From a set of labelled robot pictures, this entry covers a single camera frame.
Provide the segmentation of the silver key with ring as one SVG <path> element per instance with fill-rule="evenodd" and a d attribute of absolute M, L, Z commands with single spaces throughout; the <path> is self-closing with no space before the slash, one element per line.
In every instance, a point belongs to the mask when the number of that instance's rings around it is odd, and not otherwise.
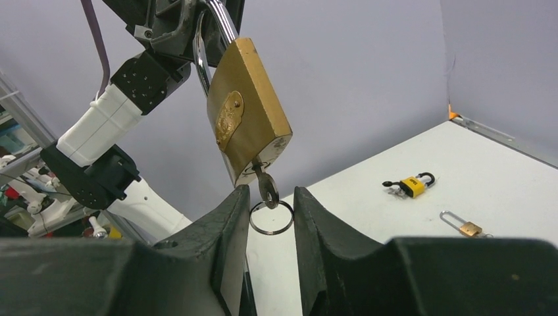
<path fill-rule="evenodd" d="M 261 201 L 254 205 L 249 211 L 249 224 L 253 230 L 265 236 L 275 236 L 282 234 L 294 224 L 295 212 L 293 210 L 293 207 L 289 203 L 280 199 L 276 182 L 273 177 L 265 171 L 263 163 L 255 163 L 252 166 L 252 170 L 255 172 L 257 177 Z M 275 209 L 278 206 L 285 207 L 290 213 L 290 221 L 286 226 L 278 230 L 264 230 L 255 224 L 253 220 L 253 214 L 256 211 L 262 209 L 263 207 Z"/>

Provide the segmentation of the large brass padlock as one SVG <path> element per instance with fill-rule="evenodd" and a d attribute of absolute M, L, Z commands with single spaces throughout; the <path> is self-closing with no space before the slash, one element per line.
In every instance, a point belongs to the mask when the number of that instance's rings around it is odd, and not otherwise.
<path fill-rule="evenodd" d="M 202 1 L 193 38 L 194 65 L 207 98 L 207 114 L 233 186 L 257 179 L 274 190 L 266 169 L 282 154 L 292 129 L 251 38 L 241 38 L 222 1 Z M 212 15 L 225 46 L 210 73 L 202 36 Z"/>

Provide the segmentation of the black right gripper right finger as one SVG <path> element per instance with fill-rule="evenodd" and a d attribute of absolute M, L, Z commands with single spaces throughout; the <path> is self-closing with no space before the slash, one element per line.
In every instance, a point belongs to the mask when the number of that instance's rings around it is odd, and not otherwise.
<path fill-rule="evenodd" d="M 557 248 L 519 238 L 397 237 L 381 244 L 293 195 L 304 315 L 556 315 Z"/>

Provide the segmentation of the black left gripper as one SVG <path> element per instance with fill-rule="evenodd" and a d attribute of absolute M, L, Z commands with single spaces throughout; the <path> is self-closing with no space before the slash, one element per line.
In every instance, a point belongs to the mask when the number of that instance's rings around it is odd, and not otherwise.
<path fill-rule="evenodd" d="M 193 38 L 199 15 L 208 10 L 205 1 L 103 1 L 144 47 L 177 66 L 194 62 Z M 221 1 L 232 24 L 240 32 L 245 1 Z M 213 15 L 207 12 L 201 29 L 209 66 L 217 66 L 225 52 L 224 41 Z"/>

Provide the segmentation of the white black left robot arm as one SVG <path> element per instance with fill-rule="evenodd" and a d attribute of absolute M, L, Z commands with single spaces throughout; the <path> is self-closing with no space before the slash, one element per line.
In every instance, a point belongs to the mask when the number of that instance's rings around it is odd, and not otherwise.
<path fill-rule="evenodd" d="M 107 6 L 143 51 L 116 72 L 106 70 L 88 110 L 39 154 L 78 203 L 164 240 L 191 221 L 150 187 L 118 141 L 189 79 L 196 38 L 209 44 L 202 66 L 219 62 L 225 43 L 240 31 L 245 3 L 107 1 Z"/>

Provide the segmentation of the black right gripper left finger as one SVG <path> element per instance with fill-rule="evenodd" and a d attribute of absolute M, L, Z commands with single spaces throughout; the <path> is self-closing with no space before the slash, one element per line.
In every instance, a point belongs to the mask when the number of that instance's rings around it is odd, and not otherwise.
<path fill-rule="evenodd" d="M 238 315 L 250 190 L 159 243 L 1 240 L 2 315 Z"/>

